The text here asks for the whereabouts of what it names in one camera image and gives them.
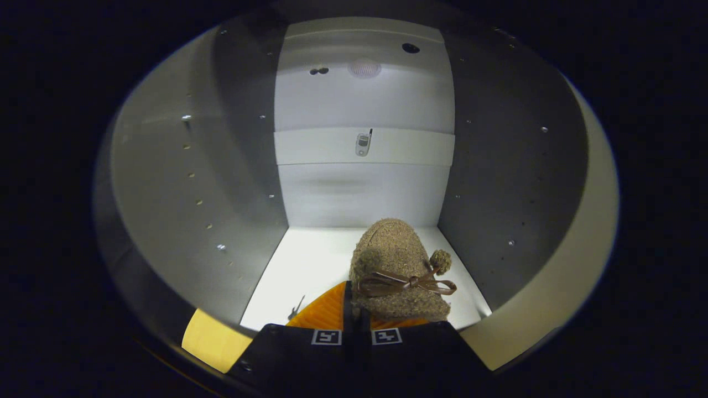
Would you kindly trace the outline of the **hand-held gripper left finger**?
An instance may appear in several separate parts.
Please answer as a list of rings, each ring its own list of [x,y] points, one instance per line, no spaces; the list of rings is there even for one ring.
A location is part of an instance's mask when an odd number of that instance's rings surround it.
[[[268,323],[228,370],[251,395],[341,395],[356,368],[351,282],[327,290],[294,317]]]

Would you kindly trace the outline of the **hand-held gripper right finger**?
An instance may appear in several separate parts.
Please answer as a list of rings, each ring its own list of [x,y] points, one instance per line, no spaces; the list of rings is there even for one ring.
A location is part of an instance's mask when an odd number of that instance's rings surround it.
[[[493,372],[449,322],[373,330],[356,316],[358,395],[485,395]]]

